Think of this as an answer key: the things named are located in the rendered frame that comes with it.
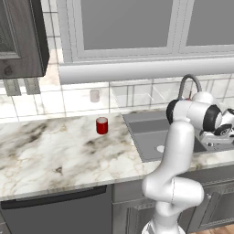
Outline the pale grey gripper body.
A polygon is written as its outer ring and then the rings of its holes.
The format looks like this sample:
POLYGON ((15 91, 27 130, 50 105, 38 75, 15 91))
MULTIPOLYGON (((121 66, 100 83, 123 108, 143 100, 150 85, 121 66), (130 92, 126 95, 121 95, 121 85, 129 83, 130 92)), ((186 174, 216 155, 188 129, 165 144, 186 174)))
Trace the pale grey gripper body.
POLYGON ((214 135, 213 133, 201 132, 199 141, 203 144, 231 144, 234 141, 234 132, 225 135, 214 135))

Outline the grey double basin sink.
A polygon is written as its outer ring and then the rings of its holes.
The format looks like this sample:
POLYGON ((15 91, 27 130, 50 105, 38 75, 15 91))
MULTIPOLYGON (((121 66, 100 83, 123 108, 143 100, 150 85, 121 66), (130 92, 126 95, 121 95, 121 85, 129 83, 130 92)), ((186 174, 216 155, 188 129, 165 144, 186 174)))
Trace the grey double basin sink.
MULTIPOLYGON (((163 153, 157 151, 157 146, 165 146, 165 138, 169 130, 165 111, 131 112, 124 114, 122 117, 142 162, 161 160, 163 153)), ((231 144, 213 144, 208 146, 199 141, 199 130, 195 130, 194 155, 229 150, 234 150, 234 141, 231 144)))

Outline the red mug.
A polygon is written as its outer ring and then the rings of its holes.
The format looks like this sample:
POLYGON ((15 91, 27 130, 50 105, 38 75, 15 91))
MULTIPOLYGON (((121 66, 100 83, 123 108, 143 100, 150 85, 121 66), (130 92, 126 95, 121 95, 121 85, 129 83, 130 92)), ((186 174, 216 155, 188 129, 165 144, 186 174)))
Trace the red mug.
POLYGON ((96 132, 98 134, 106 134, 108 132, 108 119, 106 117, 96 119, 96 132))

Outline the grey curved tap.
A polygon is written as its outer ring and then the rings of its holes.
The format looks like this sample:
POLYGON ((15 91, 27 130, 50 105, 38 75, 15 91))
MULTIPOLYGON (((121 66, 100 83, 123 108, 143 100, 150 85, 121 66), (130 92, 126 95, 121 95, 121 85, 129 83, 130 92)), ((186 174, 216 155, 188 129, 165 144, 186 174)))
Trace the grey curved tap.
POLYGON ((202 87, 201 87, 201 84, 200 84, 200 81, 198 80, 198 78, 192 74, 186 74, 182 78, 181 83, 180 83, 180 88, 179 88, 178 97, 177 97, 179 100, 182 100, 182 94, 183 94, 185 83, 186 83, 187 79, 191 79, 192 81, 195 82, 196 87, 197 87, 197 92, 202 91, 202 87))

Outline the grey cupboard door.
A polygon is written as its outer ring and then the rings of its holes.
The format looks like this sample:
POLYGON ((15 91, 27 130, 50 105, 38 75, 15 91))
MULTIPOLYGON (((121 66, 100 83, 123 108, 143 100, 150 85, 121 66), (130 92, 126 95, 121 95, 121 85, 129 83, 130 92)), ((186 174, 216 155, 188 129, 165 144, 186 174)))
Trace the grey cupboard door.
POLYGON ((205 186, 204 191, 204 200, 195 208, 187 232, 234 223, 234 182, 205 186))
POLYGON ((142 234, 154 214, 155 202, 138 199, 112 204, 112 234, 142 234))

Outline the grey false drawer front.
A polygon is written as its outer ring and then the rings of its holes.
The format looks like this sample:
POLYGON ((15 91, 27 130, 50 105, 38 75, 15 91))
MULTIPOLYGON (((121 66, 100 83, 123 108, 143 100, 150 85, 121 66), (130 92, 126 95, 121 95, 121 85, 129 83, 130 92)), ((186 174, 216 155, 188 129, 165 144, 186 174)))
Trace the grey false drawer front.
POLYGON ((112 186, 112 201, 114 203, 132 201, 144 198, 142 192, 142 181, 128 181, 112 186))

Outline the grey framed window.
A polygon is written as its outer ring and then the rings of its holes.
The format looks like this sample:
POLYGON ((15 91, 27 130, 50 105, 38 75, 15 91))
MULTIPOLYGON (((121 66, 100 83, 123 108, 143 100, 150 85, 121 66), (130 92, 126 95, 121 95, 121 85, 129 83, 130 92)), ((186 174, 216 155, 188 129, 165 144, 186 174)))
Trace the grey framed window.
POLYGON ((63 84, 234 73, 234 0, 57 0, 63 84))

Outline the dark grey dishwasher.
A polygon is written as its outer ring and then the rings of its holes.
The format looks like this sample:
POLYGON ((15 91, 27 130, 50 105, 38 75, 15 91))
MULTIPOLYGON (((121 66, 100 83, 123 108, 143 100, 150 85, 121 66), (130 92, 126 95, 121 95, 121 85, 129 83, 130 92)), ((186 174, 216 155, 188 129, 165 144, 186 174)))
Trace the dark grey dishwasher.
POLYGON ((11 234, 112 234, 112 187, 0 202, 11 234))

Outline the grey wall socket plate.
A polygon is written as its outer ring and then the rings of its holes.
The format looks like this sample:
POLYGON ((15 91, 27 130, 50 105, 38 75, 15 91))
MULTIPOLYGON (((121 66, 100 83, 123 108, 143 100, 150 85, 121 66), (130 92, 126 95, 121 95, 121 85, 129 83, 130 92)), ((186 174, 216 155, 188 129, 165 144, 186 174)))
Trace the grey wall socket plate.
POLYGON ((6 94, 8 96, 20 96, 21 91, 17 79, 4 80, 6 94))
POLYGON ((40 88, 37 78, 26 78, 24 79, 24 83, 28 95, 34 95, 40 93, 40 88))

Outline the dark wood wall cupboard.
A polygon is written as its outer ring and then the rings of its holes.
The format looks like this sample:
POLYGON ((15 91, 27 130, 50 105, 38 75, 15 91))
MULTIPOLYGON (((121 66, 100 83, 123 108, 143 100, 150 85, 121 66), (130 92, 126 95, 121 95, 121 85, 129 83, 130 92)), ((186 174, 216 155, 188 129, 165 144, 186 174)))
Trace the dark wood wall cupboard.
POLYGON ((49 61, 40 0, 0 0, 0 80, 43 77, 49 61))

